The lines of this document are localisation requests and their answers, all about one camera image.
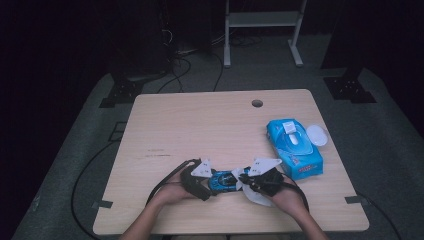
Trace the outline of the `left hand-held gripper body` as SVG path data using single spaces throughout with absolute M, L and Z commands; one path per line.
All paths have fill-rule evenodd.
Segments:
M 202 182 L 212 177 L 211 170 L 208 159 L 193 159 L 192 165 L 187 166 L 180 173 L 180 180 L 185 190 L 202 201 L 208 200 L 210 196 Z

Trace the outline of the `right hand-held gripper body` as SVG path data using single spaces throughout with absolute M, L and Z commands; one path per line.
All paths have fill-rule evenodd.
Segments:
M 247 174 L 247 185 L 255 192 L 274 196 L 284 182 L 282 173 L 277 169 L 280 164 L 280 159 L 255 159 Z

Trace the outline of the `blue toy car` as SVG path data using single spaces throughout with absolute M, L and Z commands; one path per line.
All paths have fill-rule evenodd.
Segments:
M 213 189 L 217 195 L 237 191 L 235 184 L 236 178 L 231 174 L 231 171 L 218 171 L 208 180 L 209 189 Z

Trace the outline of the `blue wet wipes pack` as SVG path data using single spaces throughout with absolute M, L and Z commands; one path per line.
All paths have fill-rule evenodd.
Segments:
M 298 145 L 292 144 L 289 134 L 297 137 Z M 267 124 L 267 136 L 282 159 L 282 169 L 292 179 L 323 173 L 323 157 L 318 147 L 326 145 L 328 137 L 321 127 L 311 125 L 305 129 L 296 119 L 277 119 Z

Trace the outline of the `person's left hand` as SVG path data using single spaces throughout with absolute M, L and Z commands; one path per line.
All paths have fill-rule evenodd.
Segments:
M 187 192 L 179 180 L 165 183 L 154 195 L 151 203 L 155 206 L 164 207 L 178 203 L 185 199 L 194 199 L 195 196 Z

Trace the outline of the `person's right hand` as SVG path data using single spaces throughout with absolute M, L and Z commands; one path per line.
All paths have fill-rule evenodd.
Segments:
M 299 219 L 308 213 L 301 195 L 293 189 L 294 182 L 284 179 L 288 187 L 284 186 L 278 193 L 270 197 L 271 202 L 281 211 L 294 219 Z

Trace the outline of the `black floor tape outline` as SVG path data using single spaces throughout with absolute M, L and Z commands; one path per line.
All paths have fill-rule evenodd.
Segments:
M 125 132 L 125 128 L 126 128 L 127 123 L 123 122 L 123 121 L 118 121 L 115 123 L 108 141 L 109 142 L 120 142 L 123 138 L 124 132 Z

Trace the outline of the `black stand base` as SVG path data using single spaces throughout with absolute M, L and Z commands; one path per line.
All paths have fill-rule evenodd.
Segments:
M 113 108 L 116 104 L 132 104 L 142 93 L 143 86 L 144 83 L 141 81 L 114 82 L 108 96 L 101 101 L 99 107 Z
M 375 103 L 374 96 L 364 89 L 358 78 L 362 67 L 349 67 L 341 76 L 325 77 L 324 82 L 335 100 L 352 103 Z

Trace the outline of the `white metal table frame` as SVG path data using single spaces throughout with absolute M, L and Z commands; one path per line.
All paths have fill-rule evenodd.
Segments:
M 287 40 L 296 67 L 304 65 L 297 48 L 297 41 L 302 26 L 308 0 L 302 0 L 297 11 L 274 12 L 231 12 L 230 0 L 225 1 L 225 26 L 223 65 L 231 66 L 230 30 L 232 28 L 293 27 L 291 39 Z

